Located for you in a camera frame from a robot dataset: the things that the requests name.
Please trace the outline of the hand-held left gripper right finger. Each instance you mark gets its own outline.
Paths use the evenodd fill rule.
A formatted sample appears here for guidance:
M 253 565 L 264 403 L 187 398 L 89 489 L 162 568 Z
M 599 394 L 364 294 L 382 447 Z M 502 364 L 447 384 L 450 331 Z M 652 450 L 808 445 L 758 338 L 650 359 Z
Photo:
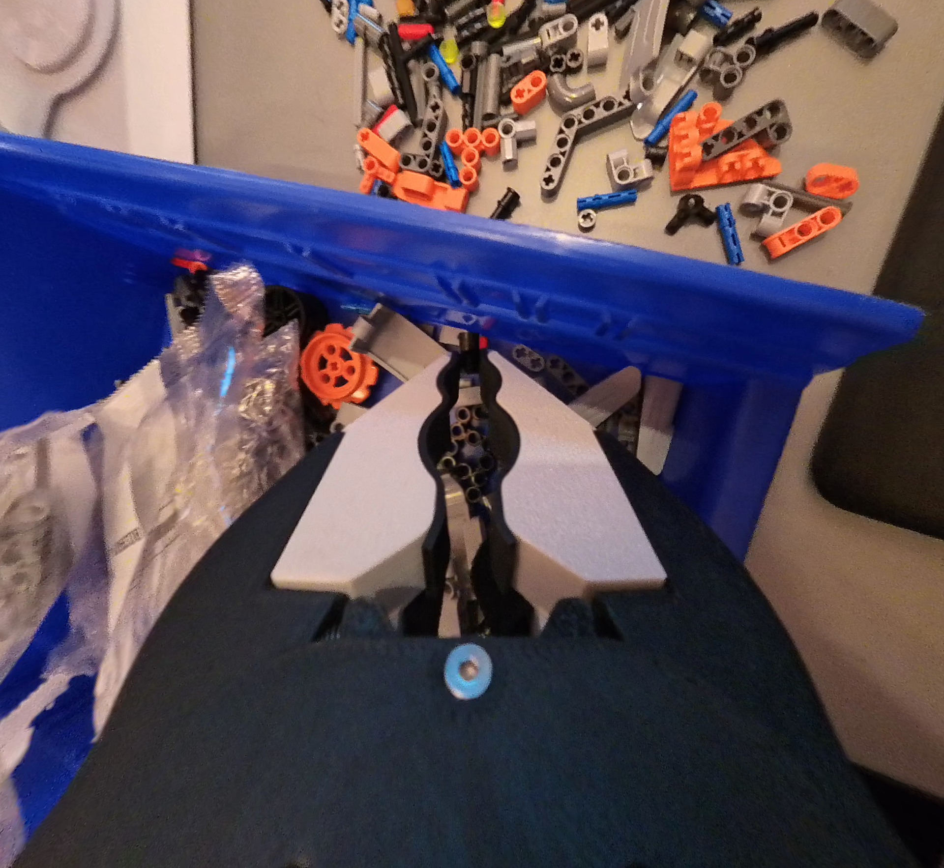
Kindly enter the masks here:
M 566 599 L 661 588 L 667 573 L 596 431 L 498 353 L 480 359 L 497 461 L 476 596 L 489 630 L 532 630 Z

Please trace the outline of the pile of plastic building pieces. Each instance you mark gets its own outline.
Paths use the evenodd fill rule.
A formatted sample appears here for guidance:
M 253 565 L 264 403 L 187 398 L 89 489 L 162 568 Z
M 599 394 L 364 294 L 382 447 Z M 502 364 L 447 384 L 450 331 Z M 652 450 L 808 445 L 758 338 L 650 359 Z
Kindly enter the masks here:
M 524 147 L 549 130 L 539 197 L 561 194 L 580 148 L 623 129 L 603 160 L 609 189 L 574 201 L 575 225 L 632 209 L 667 174 L 677 205 L 668 236 L 717 229 L 726 260 L 745 257 L 729 203 L 705 190 L 748 185 L 753 236 L 776 259 L 836 225 L 856 192 L 854 170 L 813 167 L 802 190 L 780 188 L 778 153 L 793 132 L 781 98 L 736 121 L 722 103 L 757 60 L 818 25 L 850 44 L 869 41 L 853 3 L 762 27 L 737 0 L 395 0 L 387 20 L 374 0 L 317 0 L 332 32 L 353 48 L 349 91 L 359 191 L 464 213 L 489 163 L 518 170 Z

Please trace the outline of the orange gear wheel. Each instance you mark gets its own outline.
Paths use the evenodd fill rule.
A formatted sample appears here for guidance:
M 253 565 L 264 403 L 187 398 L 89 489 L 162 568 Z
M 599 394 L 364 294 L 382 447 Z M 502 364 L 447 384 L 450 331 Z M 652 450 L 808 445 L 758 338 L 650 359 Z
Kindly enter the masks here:
M 372 359 L 352 349 L 352 329 L 338 322 L 316 331 L 299 358 L 299 375 L 313 397 L 339 410 L 343 404 L 362 404 L 377 383 Z

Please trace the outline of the heap of loose grey parts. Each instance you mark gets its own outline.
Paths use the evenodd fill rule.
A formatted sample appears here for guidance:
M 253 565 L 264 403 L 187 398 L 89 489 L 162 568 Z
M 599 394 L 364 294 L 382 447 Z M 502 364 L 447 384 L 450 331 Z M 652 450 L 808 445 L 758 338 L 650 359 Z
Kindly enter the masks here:
M 280 333 L 282 328 L 295 323 L 298 332 L 298 360 L 312 335 L 331 323 L 324 304 L 315 296 L 283 285 L 265 285 L 263 288 L 263 330 L 267 338 Z M 377 368 L 395 378 L 408 379 L 414 374 L 407 368 L 406 357 L 410 354 L 406 344 L 414 342 L 413 352 L 431 352 L 419 339 L 407 331 L 404 322 L 384 306 L 360 317 L 352 329 L 352 349 L 369 356 Z M 546 385 L 555 379 L 573 397 L 571 408 L 589 423 L 614 435 L 632 454 L 639 452 L 643 441 L 642 455 L 649 459 L 651 469 L 657 473 L 664 464 L 667 445 L 659 442 L 656 429 L 663 429 L 663 437 L 670 442 L 671 427 L 679 400 L 680 384 L 673 380 L 649 376 L 643 378 L 637 368 L 603 380 L 593 388 L 585 385 L 573 368 L 556 355 L 541 355 L 523 344 L 513 345 L 510 358 L 534 376 L 536 382 Z M 310 446 L 323 440 L 328 432 L 343 430 L 353 422 L 365 403 L 343 404 L 339 410 L 325 406 L 301 387 L 306 413 L 306 439 Z M 473 436 L 472 431 L 482 426 L 486 417 L 483 409 L 472 401 L 473 385 L 463 384 L 463 398 L 454 411 L 456 423 L 452 426 L 451 450 L 443 456 L 444 470 L 458 470 L 456 477 L 466 486 L 469 504 L 478 503 L 485 493 L 488 482 L 486 470 L 491 458 L 482 447 L 484 437 Z

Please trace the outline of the clear plastic bags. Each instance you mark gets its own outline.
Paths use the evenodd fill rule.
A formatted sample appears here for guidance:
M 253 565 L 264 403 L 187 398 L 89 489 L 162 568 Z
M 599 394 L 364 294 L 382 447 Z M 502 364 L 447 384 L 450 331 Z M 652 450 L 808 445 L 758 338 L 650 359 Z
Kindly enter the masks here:
M 249 264 L 112 395 L 2 433 L 2 834 L 41 820 L 208 548 L 303 454 L 300 319 Z

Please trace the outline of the blue storage bin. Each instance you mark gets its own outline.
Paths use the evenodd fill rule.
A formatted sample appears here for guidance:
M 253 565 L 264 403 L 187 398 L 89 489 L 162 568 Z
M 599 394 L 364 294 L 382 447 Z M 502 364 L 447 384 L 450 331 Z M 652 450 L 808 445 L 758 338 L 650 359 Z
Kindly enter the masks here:
M 264 569 L 331 437 L 237 521 L 159 620 L 112 721 L 17 866 L 915 866 L 735 552 L 804 386 L 912 339 L 881 298 L 605 241 L 69 144 L 2 137 L 2 425 L 156 355 L 171 257 L 249 261 L 325 305 L 466 318 L 694 390 L 666 482 L 602 437 L 667 591 L 487 638 L 341 625 Z

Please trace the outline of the short light grey beam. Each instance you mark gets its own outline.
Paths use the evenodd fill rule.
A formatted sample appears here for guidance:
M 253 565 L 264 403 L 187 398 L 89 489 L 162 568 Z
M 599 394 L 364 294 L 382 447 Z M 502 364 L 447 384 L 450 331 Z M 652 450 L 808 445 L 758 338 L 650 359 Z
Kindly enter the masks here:
M 872 0 L 835 0 L 820 25 L 862 59 L 875 58 L 899 29 L 898 21 Z

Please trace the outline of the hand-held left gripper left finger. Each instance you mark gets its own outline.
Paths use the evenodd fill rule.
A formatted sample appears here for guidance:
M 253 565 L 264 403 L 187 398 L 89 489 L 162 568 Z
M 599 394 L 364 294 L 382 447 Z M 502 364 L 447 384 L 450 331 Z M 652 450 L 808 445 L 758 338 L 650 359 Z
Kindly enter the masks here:
M 443 484 L 458 357 L 440 356 L 348 426 L 270 579 L 291 591 L 404 601 L 403 630 L 437 630 L 449 563 Z

